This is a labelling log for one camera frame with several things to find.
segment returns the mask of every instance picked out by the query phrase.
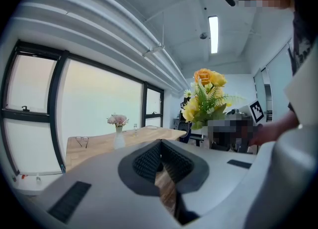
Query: black rubber pad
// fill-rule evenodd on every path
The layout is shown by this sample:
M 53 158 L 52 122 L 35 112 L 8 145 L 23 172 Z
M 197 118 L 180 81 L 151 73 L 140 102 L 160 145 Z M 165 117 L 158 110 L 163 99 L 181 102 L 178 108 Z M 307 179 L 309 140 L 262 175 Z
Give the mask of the black rubber pad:
M 66 224 L 90 187 L 91 184 L 77 181 L 48 213 Z
M 230 161 L 228 161 L 228 163 L 232 165 L 236 165 L 238 167 L 243 167 L 245 169 L 249 169 L 252 165 L 251 163 L 246 163 L 246 162 L 242 162 L 242 161 L 238 161 L 234 159 L 231 159 Z

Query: ceiling light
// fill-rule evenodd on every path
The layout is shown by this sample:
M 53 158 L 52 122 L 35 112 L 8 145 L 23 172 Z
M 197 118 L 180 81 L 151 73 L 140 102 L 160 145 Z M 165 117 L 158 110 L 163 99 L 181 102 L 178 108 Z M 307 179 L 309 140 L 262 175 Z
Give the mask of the ceiling light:
M 211 35 L 211 53 L 218 52 L 219 44 L 219 22 L 217 16 L 209 17 L 210 35 Z

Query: white ceiling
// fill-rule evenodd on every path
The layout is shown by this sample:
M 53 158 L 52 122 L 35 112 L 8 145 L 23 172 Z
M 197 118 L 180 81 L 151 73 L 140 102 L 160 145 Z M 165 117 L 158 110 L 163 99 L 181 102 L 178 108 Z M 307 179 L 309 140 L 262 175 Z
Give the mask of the white ceiling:
M 240 55 L 251 34 L 256 12 L 256 8 L 252 7 L 231 7 L 224 0 L 116 1 L 134 14 L 160 41 L 164 20 L 165 48 L 182 70 L 190 65 L 220 66 L 242 61 Z M 208 17 L 214 15 L 219 19 L 217 54 L 210 53 Z M 203 32 L 208 34 L 205 40 L 199 38 Z

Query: table top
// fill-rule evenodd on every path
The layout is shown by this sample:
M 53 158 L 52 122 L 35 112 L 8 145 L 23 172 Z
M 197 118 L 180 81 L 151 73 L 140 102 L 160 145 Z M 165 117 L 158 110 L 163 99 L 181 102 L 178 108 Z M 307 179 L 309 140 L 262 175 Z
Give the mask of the table top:
M 137 136 L 134 136 L 134 130 L 123 131 L 126 146 L 156 139 L 177 140 L 184 134 L 186 132 L 180 130 L 165 128 L 149 129 L 148 127 L 138 129 Z M 76 137 L 69 137 L 66 150 L 66 170 L 72 169 L 92 156 L 112 152 L 114 150 L 113 142 L 115 136 L 116 133 L 88 137 L 87 148 L 85 148 L 86 142 L 81 141 L 81 147 Z

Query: desk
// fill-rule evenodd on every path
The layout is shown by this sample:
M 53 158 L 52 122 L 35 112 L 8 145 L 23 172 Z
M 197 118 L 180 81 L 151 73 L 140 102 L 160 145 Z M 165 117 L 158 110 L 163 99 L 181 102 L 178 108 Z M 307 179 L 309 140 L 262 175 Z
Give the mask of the desk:
M 134 136 L 134 130 L 123 132 L 126 146 L 156 139 L 178 140 L 184 134 L 186 132 L 180 130 L 165 128 L 148 129 L 147 127 L 138 129 L 137 136 Z M 87 149 L 85 145 L 81 147 L 75 137 L 69 137 L 66 150 L 66 172 L 92 156 L 112 152 L 114 150 L 113 142 L 115 136 L 116 133 L 89 137 Z M 175 204 L 174 183 L 165 169 L 157 173 L 155 185 L 160 189 L 162 202 L 173 213 Z

